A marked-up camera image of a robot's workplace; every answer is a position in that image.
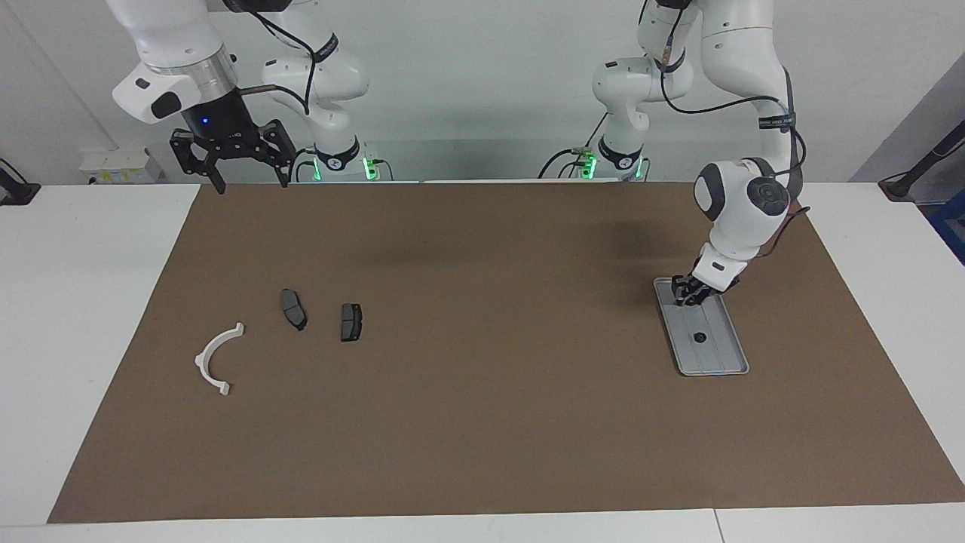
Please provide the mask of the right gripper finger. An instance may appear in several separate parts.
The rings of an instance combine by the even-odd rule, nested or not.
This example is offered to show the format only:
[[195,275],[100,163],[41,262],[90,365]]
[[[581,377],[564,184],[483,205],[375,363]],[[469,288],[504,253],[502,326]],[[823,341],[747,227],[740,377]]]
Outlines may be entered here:
[[226,182],[217,167],[222,158],[217,142],[200,139],[190,130],[174,130],[169,144],[185,174],[204,176],[218,195],[225,194]]
[[292,168],[296,161],[296,145],[282,121],[272,119],[258,127],[259,145],[256,147],[256,160],[270,166],[283,188],[292,182]]

